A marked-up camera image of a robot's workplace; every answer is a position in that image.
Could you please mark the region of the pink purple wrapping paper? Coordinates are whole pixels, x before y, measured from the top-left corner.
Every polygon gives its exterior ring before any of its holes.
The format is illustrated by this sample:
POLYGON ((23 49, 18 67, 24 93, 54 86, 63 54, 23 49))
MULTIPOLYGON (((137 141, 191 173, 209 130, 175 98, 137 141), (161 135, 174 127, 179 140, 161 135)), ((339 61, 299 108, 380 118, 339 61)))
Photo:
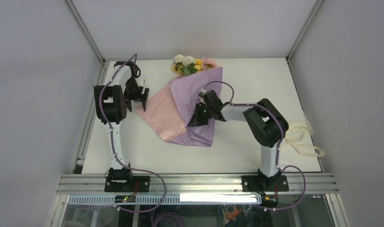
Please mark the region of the pink purple wrapping paper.
POLYGON ((183 146, 210 147, 214 141, 215 120, 207 125, 188 127, 199 93, 204 88, 220 95, 223 80, 221 67, 189 76, 176 76, 147 100, 146 108, 134 112, 165 142, 183 146))

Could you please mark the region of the yellow fake flower stem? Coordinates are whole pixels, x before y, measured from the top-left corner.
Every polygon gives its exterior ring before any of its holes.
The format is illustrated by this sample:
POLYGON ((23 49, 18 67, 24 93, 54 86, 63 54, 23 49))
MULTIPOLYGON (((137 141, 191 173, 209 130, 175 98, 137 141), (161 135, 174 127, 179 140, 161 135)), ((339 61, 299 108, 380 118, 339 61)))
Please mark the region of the yellow fake flower stem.
POLYGON ((181 76, 189 76, 202 71, 201 63, 201 59, 196 61, 177 61, 173 63, 171 70, 181 76))

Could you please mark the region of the pink fake flower stem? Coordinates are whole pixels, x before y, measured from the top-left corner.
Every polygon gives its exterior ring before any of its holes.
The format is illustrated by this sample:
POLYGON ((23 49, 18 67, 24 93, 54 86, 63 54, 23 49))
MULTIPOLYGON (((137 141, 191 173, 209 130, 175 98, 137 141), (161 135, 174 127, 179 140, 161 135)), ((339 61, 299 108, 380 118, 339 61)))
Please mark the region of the pink fake flower stem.
POLYGON ((202 61, 201 63, 202 70, 209 70, 209 69, 214 69, 218 67, 216 61, 212 58, 203 57, 201 61, 202 61))

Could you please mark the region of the white fake flower stem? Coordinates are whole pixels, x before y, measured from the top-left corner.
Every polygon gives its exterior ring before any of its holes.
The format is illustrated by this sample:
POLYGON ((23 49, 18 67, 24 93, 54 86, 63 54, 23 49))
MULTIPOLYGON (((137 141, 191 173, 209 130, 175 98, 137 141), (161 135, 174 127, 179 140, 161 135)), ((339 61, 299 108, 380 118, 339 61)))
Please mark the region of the white fake flower stem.
POLYGON ((178 54, 173 58, 172 70, 181 76, 189 76, 199 71, 196 68, 196 59, 182 54, 178 54))

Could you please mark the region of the cream ribbon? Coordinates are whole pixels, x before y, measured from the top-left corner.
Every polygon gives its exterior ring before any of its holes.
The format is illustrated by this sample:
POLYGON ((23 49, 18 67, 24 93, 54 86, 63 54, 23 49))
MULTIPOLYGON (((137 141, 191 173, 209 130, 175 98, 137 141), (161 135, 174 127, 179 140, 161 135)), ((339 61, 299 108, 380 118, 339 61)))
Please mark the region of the cream ribbon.
POLYGON ((281 149, 292 148, 303 157, 324 157, 325 151, 322 148, 309 143, 313 134, 314 130, 310 124, 293 122, 286 132, 281 149))

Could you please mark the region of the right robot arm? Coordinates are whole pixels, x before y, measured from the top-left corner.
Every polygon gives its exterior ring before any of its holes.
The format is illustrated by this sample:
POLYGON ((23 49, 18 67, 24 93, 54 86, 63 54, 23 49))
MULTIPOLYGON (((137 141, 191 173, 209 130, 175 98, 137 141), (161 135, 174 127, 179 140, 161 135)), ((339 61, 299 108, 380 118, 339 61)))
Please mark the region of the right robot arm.
POLYGON ((266 98, 257 103, 235 104, 222 102, 216 92, 209 90, 199 95, 188 127, 208 124, 209 120, 246 122, 255 140, 260 144, 261 164, 258 169, 258 185, 265 192, 271 191, 281 177, 279 167, 280 145, 289 129, 283 115, 266 98))

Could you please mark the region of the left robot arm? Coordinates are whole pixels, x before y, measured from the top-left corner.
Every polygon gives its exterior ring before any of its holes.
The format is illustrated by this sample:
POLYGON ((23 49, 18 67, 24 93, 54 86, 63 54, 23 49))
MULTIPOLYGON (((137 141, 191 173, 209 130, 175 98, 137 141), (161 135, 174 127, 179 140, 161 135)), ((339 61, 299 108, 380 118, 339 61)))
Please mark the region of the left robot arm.
POLYGON ((109 81, 94 87, 96 115, 104 124, 110 144, 107 179, 115 181, 115 186, 122 192, 130 191, 134 185, 129 155, 123 153, 123 123, 127 113, 133 110, 132 103, 141 103, 146 110, 149 91, 144 86, 136 60, 117 61, 109 81))

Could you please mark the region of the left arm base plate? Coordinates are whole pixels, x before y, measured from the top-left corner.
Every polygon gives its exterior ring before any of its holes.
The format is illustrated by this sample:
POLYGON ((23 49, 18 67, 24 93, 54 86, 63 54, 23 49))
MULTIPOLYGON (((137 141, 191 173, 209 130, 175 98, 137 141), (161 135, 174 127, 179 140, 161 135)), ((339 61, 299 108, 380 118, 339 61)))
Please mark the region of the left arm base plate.
POLYGON ((150 177, 146 175, 133 176, 127 179, 106 179, 104 192, 149 192, 150 177))

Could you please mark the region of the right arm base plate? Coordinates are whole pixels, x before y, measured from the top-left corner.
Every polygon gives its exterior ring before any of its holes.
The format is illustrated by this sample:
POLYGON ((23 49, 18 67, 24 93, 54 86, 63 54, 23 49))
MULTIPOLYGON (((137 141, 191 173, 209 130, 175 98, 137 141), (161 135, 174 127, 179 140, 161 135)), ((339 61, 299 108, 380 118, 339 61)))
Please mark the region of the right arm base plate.
POLYGON ((287 177, 277 173, 272 177, 266 177, 261 172, 257 175, 243 175, 241 177, 243 192, 288 192, 287 177))

